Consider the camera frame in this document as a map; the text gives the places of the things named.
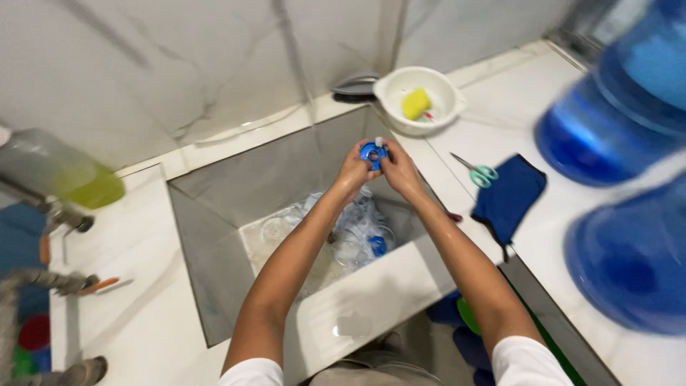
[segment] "faucet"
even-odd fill
[[[47,219],[45,234],[49,234],[61,224],[67,224],[77,231],[84,233],[95,223],[95,217],[80,213],[72,205],[59,200],[48,201],[43,195],[33,192],[7,178],[0,177],[0,188],[45,214]]]

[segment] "plastic water bottle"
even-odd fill
[[[126,192],[112,170],[37,128],[0,126],[0,177],[89,209],[111,204]]]
[[[601,312],[634,330],[686,334],[686,172],[567,231],[567,268]]]
[[[536,145],[579,183],[631,179],[686,145],[686,0],[657,0],[553,104]]]

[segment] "blue water jug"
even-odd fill
[[[577,220],[565,260],[579,290],[610,319],[686,334],[686,172]]]
[[[543,157],[594,186],[631,179],[686,145],[686,0],[658,0],[535,130]]]

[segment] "t-shirt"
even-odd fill
[[[527,337],[507,337],[493,349],[497,386],[572,386],[553,354]],[[218,386],[283,386],[283,371],[271,359],[238,363],[219,379]]]

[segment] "yellow sponge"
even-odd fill
[[[403,98],[402,107],[405,116],[414,121],[431,108],[431,100],[424,87],[419,87]]]

